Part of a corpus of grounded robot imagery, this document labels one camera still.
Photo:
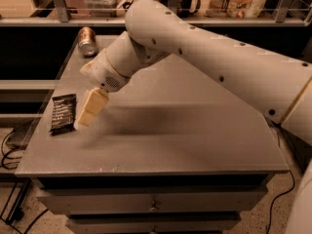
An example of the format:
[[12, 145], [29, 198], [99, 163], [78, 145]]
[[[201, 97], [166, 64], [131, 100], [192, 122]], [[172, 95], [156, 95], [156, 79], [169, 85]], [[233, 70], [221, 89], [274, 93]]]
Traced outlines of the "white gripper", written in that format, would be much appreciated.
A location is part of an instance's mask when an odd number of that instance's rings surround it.
[[130, 80], [130, 64], [122, 54], [111, 48], [103, 49], [93, 60], [80, 68], [80, 73], [89, 77], [99, 88], [87, 92], [87, 96], [78, 117], [78, 123], [90, 126], [97, 115], [108, 104], [108, 93], [121, 90]]

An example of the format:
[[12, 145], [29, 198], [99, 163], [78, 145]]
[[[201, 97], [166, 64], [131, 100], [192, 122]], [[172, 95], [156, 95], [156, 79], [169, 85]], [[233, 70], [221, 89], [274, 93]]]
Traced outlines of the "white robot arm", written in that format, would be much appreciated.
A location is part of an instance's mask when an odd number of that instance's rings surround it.
[[155, 0], [131, 5], [125, 26], [80, 69], [95, 85], [78, 117], [81, 125], [90, 125], [108, 95], [121, 90], [136, 72], [174, 54], [312, 144], [311, 64], [193, 26]]

